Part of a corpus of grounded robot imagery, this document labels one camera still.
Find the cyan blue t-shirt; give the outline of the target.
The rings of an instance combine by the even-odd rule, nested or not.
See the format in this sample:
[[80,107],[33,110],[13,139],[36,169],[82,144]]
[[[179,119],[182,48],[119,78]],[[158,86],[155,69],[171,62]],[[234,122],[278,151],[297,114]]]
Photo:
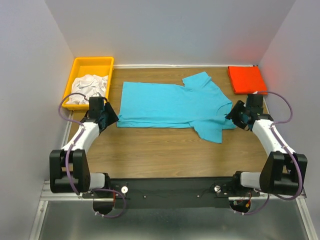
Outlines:
[[236,127],[226,119],[232,101],[206,72],[182,82],[124,82],[117,127],[192,128],[202,140],[222,143],[223,131]]

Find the yellow plastic bin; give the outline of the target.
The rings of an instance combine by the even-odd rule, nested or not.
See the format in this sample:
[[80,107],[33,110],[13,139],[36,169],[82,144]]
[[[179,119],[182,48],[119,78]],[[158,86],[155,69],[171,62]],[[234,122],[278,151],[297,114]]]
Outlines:
[[84,77],[85,75],[96,75],[99,77],[107,77],[105,97],[108,99],[113,70],[114,58],[112,56],[76,57],[73,61],[62,98],[72,92],[72,85],[76,78]]

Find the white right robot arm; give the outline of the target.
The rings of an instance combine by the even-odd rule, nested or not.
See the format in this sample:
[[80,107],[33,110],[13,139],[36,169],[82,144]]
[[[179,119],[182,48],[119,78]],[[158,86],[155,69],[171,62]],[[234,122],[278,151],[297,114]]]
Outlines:
[[237,171],[232,177],[230,191],[241,196],[248,189],[256,189],[291,200],[302,193],[308,160],[287,145],[271,115],[264,113],[263,100],[260,94],[249,94],[245,102],[237,101],[225,117],[237,127],[253,132],[267,155],[261,172]]

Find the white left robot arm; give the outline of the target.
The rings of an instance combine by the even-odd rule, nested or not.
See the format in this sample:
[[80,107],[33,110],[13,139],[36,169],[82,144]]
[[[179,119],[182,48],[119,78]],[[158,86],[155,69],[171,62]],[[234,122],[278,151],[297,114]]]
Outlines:
[[107,173],[91,173],[87,153],[92,143],[110,125],[119,118],[106,97],[92,96],[88,99],[89,109],[82,120],[65,117],[64,120],[78,124],[78,130],[71,140],[61,149],[49,154],[49,182],[52,193],[75,193],[80,195],[94,191],[104,198],[110,194],[110,177]]

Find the crumpled white t-shirt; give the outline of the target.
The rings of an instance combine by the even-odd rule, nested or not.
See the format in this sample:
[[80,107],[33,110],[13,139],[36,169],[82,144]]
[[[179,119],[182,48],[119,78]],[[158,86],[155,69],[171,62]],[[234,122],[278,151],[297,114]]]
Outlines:
[[107,92],[108,78],[108,75],[98,76],[95,74],[86,74],[75,78],[71,87],[71,93],[76,94],[71,95],[66,104],[88,105],[89,98],[95,93],[100,93],[101,97],[104,97]]

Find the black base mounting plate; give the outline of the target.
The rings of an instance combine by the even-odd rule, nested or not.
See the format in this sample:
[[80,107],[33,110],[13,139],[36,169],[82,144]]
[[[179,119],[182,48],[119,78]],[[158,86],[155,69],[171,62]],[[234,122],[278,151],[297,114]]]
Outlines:
[[[85,199],[116,200],[128,209],[229,208],[230,198],[259,196],[250,188],[235,186],[231,176],[175,178],[112,178],[109,183],[117,193],[93,190]],[[122,187],[128,190],[119,196]]]

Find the aluminium extrusion rail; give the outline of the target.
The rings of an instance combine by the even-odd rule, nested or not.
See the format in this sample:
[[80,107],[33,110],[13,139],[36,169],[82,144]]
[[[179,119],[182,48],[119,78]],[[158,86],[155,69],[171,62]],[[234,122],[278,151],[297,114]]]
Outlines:
[[252,196],[271,194],[290,198],[297,193],[297,182],[291,182],[287,176],[273,183],[259,186],[259,182],[246,181],[241,185],[240,180],[232,177],[180,177],[180,178],[110,178],[111,192],[96,189],[80,195],[74,192],[53,193],[50,183],[43,185],[40,198],[46,201],[53,200],[76,200],[76,199],[133,199],[134,195],[139,198],[152,197],[181,197],[182,199],[202,198],[206,193],[212,192],[216,198],[242,198],[248,192]]

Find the folded orange t-shirt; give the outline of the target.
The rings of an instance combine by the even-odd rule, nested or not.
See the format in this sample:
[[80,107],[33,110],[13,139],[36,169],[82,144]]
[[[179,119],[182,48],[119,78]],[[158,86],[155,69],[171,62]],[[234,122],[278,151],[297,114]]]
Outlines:
[[268,90],[258,66],[229,66],[227,73],[233,92],[237,95]]

